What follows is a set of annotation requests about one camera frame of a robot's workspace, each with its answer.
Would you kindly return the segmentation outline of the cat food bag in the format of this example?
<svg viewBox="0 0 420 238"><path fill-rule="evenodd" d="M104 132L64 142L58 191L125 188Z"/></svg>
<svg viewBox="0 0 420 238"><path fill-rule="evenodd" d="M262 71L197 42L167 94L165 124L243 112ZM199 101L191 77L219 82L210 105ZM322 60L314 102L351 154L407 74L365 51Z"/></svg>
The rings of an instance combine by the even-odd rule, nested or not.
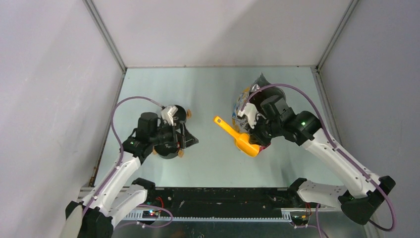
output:
<svg viewBox="0 0 420 238"><path fill-rule="evenodd" d="M249 136L247 143L257 146L259 152L270 146L273 138L285 135L288 118L284 91L275 86L261 90L270 84L260 74L239 96L232 114L234 129Z"/></svg>

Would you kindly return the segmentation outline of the yellow plastic food scoop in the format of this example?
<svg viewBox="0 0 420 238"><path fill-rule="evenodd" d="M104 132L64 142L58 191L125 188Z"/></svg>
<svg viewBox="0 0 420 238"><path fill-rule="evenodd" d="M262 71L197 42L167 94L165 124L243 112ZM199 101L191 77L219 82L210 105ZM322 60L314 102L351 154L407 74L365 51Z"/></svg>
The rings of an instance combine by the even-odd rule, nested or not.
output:
<svg viewBox="0 0 420 238"><path fill-rule="evenodd" d="M256 157L262 150L259 145L250 143L250 136L248 134L237 132L219 116L215 116L213 121L233 137L235 146L246 155Z"/></svg>

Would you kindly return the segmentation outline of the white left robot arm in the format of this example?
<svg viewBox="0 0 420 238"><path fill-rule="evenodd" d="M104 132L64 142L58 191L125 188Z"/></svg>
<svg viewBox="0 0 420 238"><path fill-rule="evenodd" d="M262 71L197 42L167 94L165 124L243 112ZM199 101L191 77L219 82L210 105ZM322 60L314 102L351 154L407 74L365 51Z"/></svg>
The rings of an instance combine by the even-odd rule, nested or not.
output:
<svg viewBox="0 0 420 238"><path fill-rule="evenodd" d="M150 207L161 198L152 181L137 178L125 193L125 183L151 154L173 159L198 139L186 128L191 111L175 105L160 114L142 113L137 126L124 141L106 176L81 201L71 201L65 210L62 238L109 238L118 224L136 207Z"/></svg>

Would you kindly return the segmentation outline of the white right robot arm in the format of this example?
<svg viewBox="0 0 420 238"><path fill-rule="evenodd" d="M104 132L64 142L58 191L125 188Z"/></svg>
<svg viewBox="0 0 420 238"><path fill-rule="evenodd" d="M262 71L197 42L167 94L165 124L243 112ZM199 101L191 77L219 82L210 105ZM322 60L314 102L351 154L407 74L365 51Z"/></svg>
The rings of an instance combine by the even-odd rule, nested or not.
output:
<svg viewBox="0 0 420 238"><path fill-rule="evenodd" d="M251 138L266 146L273 138L283 137L318 157L343 183L342 186L296 179L289 187L288 201L294 207L317 203L339 208L353 222L374 224L372 215L386 203L396 223L389 193L396 185L390 176L379 176L363 166L325 128L316 110L295 113L283 95L258 96L248 105L256 110L250 116Z"/></svg>

